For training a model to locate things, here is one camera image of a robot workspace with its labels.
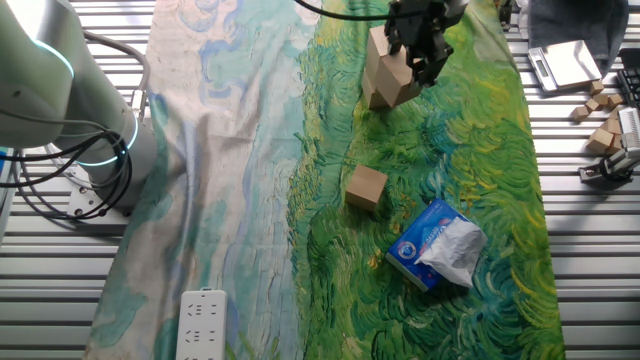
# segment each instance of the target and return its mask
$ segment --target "metal grating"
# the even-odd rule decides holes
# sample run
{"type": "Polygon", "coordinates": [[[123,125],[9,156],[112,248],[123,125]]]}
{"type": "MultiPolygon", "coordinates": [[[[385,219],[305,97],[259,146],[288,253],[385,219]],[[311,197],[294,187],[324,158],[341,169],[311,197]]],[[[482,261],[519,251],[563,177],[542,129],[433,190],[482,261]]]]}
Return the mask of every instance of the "metal grating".
{"type": "MultiPolygon", "coordinates": [[[[90,31],[145,51],[155,1],[72,3],[90,31]]],[[[640,47],[640,1],[631,4],[623,46],[640,47]]],[[[580,183],[577,168],[595,161],[584,142],[606,113],[574,124],[568,115],[588,94],[545,98],[515,26],[507,39],[529,101],[567,358],[640,359],[640,180],[609,193],[580,183]]],[[[128,100],[141,66],[115,50],[89,47],[128,100]]],[[[613,71],[621,67],[618,59],[613,71]]],[[[617,92],[614,77],[604,79],[607,94],[617,92]]],[[[47,163],[30,168],[52,170],[47,163]]],[[[58,206],[68,203],[66,179],[38,188],[58,206]]],[[[0,247],[0,359],[80,359],[118,243],[60,228],[16,197],[0,247]]]]}

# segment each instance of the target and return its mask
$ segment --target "white power strip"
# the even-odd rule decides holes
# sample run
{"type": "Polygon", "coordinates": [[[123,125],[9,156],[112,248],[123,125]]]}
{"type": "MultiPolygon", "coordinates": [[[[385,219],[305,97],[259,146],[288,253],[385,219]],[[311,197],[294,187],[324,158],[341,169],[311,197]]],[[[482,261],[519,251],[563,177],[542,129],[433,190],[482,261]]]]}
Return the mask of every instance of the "white power strip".
{"type": "Polygon", "coordinates": [[[186,291],[180,304],[176,360],[225,360],[227,293],[186,291]]]}

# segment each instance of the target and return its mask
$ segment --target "small wooden cube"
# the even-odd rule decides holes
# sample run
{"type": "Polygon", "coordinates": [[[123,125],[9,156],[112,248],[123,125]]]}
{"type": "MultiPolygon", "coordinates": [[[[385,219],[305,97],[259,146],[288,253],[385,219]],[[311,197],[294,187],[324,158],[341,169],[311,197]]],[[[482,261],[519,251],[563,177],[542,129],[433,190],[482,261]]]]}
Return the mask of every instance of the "small wooden cube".
{"type": "Polygon", "coordinates": [[[596,80],[591,83],[591,88],[589,89],[589,93],[591,95],[600,94],[604,90],[604,84],[600,80],[596,80]]]}
{"type": "Polygon", "coordinates": [[[593,100],[595,100],[595,102],[597,102],[600,106],[608,106],[609,105],[609,95],[606,95],[606,94],[594,95],[593,96],[593,100]]]}
{"type": "Polygon", "coordinates": [[[620,128],[620,120],[618,119],[607,119],[604,123],[602,123],[600,129],[613,135],[622,134],[622,128],[620,128]]]}
{"type": "Polygon", "coordinates": [[[624,99],[622,99],[622,96],[620,96],[620,94],[613,94],[611,96],[609,96],[609,108],[610,109],[615,109],[616,106],[622,104],[624,102],[624,99]]]}
{"type": "Polygon", "coordinates": [[[589,114],[594,111],[602,110],[602,105],[598,104],[598,102],[593,99],[589,99],[589,101],[587,101],[584,106],[586,106],[587,110],[589,110],[589,114]]]}
{"type": "Polygon", "coordinates": [[[364,72],[370,88],[384,100],[384,103],[369,101],[370,109],[396,107],[417,97],[422,91],[422,87],[413,81],[413,70],[407,66],[407,49],[402,46],[397,53],[389,54],[389,41],[384,34],[384,25],[369,29],[364,72]]]}
{"type": "Polygon", "coordinates": [[[366,166],[357,165],[347,186],[345,201],[373,212],[378,206],[386,182],[387,175],[366,166]]]}
{"type": "Polygon", "coordinates": [[[380,91],[374,89],[371,85],[369,75],[367,75],[366,71],[362,73],[362,94],[370,110],[389,107],[382,95],[380,95],[380,91]]]}
{"type": "Polygon", "coordinates": [[[571,117],[575,121],[582,121],[589,116],[589,109],[586,106],[578,106],[571,112],[571,117]]]}
{"type": "Polygon", "coordinates": [[[613,134],[606,132],[602,129],[597,129],[587,142],[587,149],[595,151],[599,154],[604,154],[605,151],[613,143],[613,134]]]}
{"type": "Polygon", "coordinates": [[[609,119],[620,120],[620,117],[618,116],[618,112],[620,112],[618,108],[611,110],[611,113],[609,114],[609,119]]]}
{"type": "Polygon", "coordinates": [[[607,154],[613,155],[620,150],[622,150],[622,135],[616,134],[613,136],[613,142],[611,143],[611,146],[607,148],[607,154]]]}

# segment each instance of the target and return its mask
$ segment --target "black cable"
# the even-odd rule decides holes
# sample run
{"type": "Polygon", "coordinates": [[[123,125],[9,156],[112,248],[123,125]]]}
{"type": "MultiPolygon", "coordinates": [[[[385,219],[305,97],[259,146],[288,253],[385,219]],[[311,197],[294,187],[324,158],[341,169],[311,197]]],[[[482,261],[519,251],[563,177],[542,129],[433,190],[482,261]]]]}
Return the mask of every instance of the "black cable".
{"type": "Polygon", "coordinates": [[[116,132],[114,131],[104,131],[98,135],[92,136],[91,138],[77,144],[74,145],[66,150],[51,154],[51,155],[38,155],[38,156],[29,156],[29,157],[22,157],[22,156],[7,156],[7,155],[0,155],[0,160],[5,160],[5,161],[25,161],[25,162],[29,162],[29,161],[44,161],[44,160],[52,160],[52,159],[56,159],[65,155],[69,155],[73,152],[79,151],[81,149],[83,149],[87,144],[90,144],[88,147],[93,146],[93,144],[95,144],[98,140],[106,138],[110,135],[116,135],[119,136],[116,132]]]}
{"type": "MultiPolygon", "coordinates": [[[[115,136],[113,136],[112,134],[110,134],[111,137],[108,138],[108,140],[112,143],[114,151],[116,153],[117,156],[117,160],[116,160],[116,173],[119,174],[116,179],[115,179],[115,183],[111,189],[111,192],[105,197],[104,201],[97,205],[95,208],[93,208],[92,210],[90,210],[87,213],[84,214],[80,214],[80,215],[68,215],[66,212],[63,212],[59,209],[57,209],[55,206],[53,206],[51,203],[49,203],[48,201],[46,201],[40,194],[38,194],[38,191],[33,187],[33,185],[29,185],[29,188],[31,190],[31,192],[33,193],[34,196],[36,196],[41,202],[42,204],[44,204],[45,206],[47,206],[50,210],[53,211],[53,214],[51,213],[46,213],[44,211],[42,211],[41,209],[39,209],[33,202],[31,202],[27,195],[24,193],[24,191],[22,190],[21,187],[18,187],[18,192],[20,193],[20,195],[24,198],[25,202],[34,210],[36,211],[38,214],[40,214],[41,216],[49,219],[49,220],[89,220],[89,219],[94,219],[97,217],[101,217],[104,216],[107,211],[111,210],[124,196],[124,194],[127,192],[129,185],[131,184],[131,178],[132,178],[132,173],[133,173],[133,168],[132,168],[132,164],[131,164],[131,158],[129,156],[129,153],[127,151],[126,145],[124,144],[124,142],[122,141],[121,138],[116,138],[115,136]],[[120,171],[122,166],[125,166],[125,164],[123,164],[123,160],[122,158],[125,157],[125,164],[127,166],[127,170],[125,171],[127,173],[127,179],[126,182],[122,188],[122,190],[120,191],[120,193],[118,194],[118,196],[116,197],[116,199],[111,202],[111,199],[113,198],[113,195],[115,194],[117,188],[120,185],[120,178],[123,175],[123,172],[120,171]]],[[[19,178],[18,178],[18,173],[19,168],[18,168],[18,164],[20,164],[20,166],[22,167],[22,172],[23,175],[25,177],[25,179],[27,180],[27,182],[31,182],[30,178],[29,178],[29,173],[26,169],[26,166],[24,165],[24,163],[21,162],[16,162],[15,163],[15,171],[14,171],[14,180],[16,181],[16,183],[19,182],[19,178]]]]}
{"type": "MultiPolygon", "coordinates": [[[[73,164],[74,161],[76,161],[80,156],[82,156],[82,154],[84,154],[87,150],[89,150],[89,148],[91,148],[93,146],[93,144],[95,144],[97,141],[101,140],[102,138],[108,138],[109,136],[114,136],[114,134],[116,134],[113,131],[105,131],[100,135],[95,135],[93,137],[91,137],[90,139],[84,141],[81,143],[81,148],[64,164],[62,165],[58,170],[52,172],[49,175],[43,176],[40,179],[37,180],[33,180],[33,181],[27,181],[27,182],[16,182],[16,183],[0,183],[0,188],[17,188],[17,187],[21,187],[21,186],[32,186],[32,185],[37,185],[37,184],[41,184],[45,181],[49,181],[53,178],[55,178],[56,176],[62,174],[67,168],[69,168],[69,166],[71,166],[73,164]]],[[[47,156],[33,156],[33,157],[29,157],[29,158],[25,158],[24,156],[2,156],[0,157],[0,159],[7,160],[7,161],[20,161],[20,162],[24,162],[24,161],[36,161],[33,160],[35,159],[42,159],[42,160],[50,160],[49,155],[47,156]]]]}
{"type": "Polygon", "coordinates": [[[424,14],[423,11],[414,11],[414,12],[409,12],[409,13],[405,13],[405,14],[397,14],[397,15],[366,15],[366,16],[356,16],[356,15],[345,15],[345,14],[338,14],[338,13],[333,13],[330,11],[326,11],[326,10],[322,10],[320,8],[317,8],[311,4],[308,4],[306,2],[304,2],[303,0],[293,0],[296,3],[298,3],[298,5],[302,6],[305,9],[311,10],[316,14],[322,15],[322,16],[326,16],[326,17],[330,17],[333,19],[338,19],[338,20],[347,20],[347,21],[377,21],[377,20],[393,20],[393,19],[405,19],[405,18],[410,18],[410,17],[414,17],[414,16],[421,16],[422,14],[424,14]]]}

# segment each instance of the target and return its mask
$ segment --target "tissue box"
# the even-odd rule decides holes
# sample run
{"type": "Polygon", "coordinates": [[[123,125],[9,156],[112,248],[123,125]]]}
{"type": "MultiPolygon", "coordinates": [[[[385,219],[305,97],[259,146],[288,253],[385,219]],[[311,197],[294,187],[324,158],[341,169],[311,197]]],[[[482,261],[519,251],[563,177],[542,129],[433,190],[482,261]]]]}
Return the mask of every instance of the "tissue box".
{"type": "Polygon", "coordinates": [[[456,217],[469,221],[441,199],[435,199],[387,252],[387,260],[422,291],[442,278],[431,266],[414,265],[422,253],[456,217]]]}

